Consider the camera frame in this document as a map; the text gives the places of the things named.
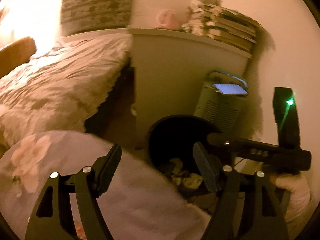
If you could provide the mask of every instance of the patterned roman blind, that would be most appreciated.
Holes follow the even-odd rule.
[[[126,28],[132,0],[62,0],[60,34]]]

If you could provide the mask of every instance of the smartphone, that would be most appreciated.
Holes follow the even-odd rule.
[[[245,91],[241,86],[235,84],[212,84],[217,92],[223,95],[247,95],[248,92]]]

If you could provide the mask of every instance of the metal screw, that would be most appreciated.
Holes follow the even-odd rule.
[[[232,171],[232,168],[229,165],[224,165],[223,166],[223,170],[226,171],[226,172],[230,172],[230,171]]]
[[[263,171],[257,171],[257,176],[260,178],[263,178],[264,177]]]
[[[50,174],[50,178],[51,179],[55,179],[56,177],[58,177],[58,173],[57,172],[53,172]]]
[[[90,167],[90,166],[86,166],[86,167],[84,167],[84,168],[82,169],[82,171],[83,171],[84,173],[88,173],[88,172],[91,171],[91,167]]]

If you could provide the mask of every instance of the green light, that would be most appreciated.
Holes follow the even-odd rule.
[[[294,102],[293,102],[293,99],[290,99],[290,100],[287,101],[287,104],[288,104],[289,106],[293,106],[293,103],[294,103]]]

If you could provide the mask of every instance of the wooden floor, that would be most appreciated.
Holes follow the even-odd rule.
[[[150,163],[144,146],[136,144],[136,119],[130,111],[133,103],[134,76],[132,75],[130,78],[127,78],[124,84],[122,92],[114,105],[110,123],[102,135],[102,138],[112,143],[118,143],[125,151]]]

